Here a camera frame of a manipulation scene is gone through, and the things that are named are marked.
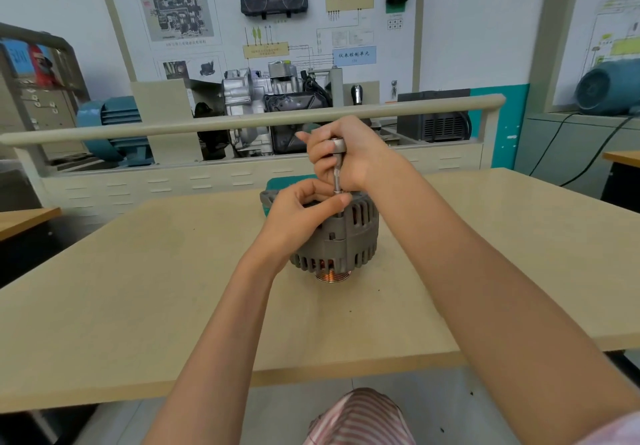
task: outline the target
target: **copper coil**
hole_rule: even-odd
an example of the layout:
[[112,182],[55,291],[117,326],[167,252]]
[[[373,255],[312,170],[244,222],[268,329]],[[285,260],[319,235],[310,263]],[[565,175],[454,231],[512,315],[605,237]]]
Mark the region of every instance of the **copper coil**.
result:
[[338,283],[347,280],[349,275],[351,275],[350,271],[346,273],[335,273],[335,271],[333,271],[333,260],[329,260],[328,269],[326,267],[327,265],[324,264],[324,260],[320,260],[320,269],[316,272],[316,278],[321,282]]

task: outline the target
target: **wall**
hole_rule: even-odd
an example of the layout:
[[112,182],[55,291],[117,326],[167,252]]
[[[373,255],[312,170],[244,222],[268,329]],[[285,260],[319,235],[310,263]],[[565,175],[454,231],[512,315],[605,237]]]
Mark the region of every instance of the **wall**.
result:
[[[500,118],[495,159],[512,167],[543,0],[424,0],[420,89],[478,89],[515,97]],[[130,94],[104,0],[16,0],[0,21],[62,36],[92,98]]]

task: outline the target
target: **blue electric motor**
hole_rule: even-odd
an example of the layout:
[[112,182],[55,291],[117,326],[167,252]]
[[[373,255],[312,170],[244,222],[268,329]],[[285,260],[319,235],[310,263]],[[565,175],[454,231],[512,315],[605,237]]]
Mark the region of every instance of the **blue electric motor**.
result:
[[582,77],[575,97],[587,115],[634,113],[640,109],[640,59],[598,64]]
[[[141,121],[135,99],[132,96],[118,96],[109,98],[105,102],[93,100],[84,103],[78,110],[76,125],[96,127]],[[120,166],[149,166],[154,163],[147,137],[84,141],[84,145],[96,157],[109,162],[118,162]]]

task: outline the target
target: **forearm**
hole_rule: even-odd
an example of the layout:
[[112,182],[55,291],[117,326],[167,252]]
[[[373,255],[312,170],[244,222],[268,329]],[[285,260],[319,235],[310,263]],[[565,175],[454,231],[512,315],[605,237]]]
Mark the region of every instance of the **forearm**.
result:
[[575,322],[409,162],[385,155],[368,189],[523,442],[569,443],[640,409],[636,390]]
[[238,263],[145,445],[240,441],[253,361],[277,272],[266,262],[250,250]]

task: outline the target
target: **person's left hand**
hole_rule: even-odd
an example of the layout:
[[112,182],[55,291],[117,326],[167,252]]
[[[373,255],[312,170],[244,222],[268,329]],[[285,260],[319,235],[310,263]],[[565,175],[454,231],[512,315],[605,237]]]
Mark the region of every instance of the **person's left hand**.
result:
[[[322,202],[303,207],[311,201]],[[273,262],[278,273],[325,219],[341,212],[350,202],[351,194],[334,196],[333,186],[318,179],[297,182],[278,192],[250,251]]]

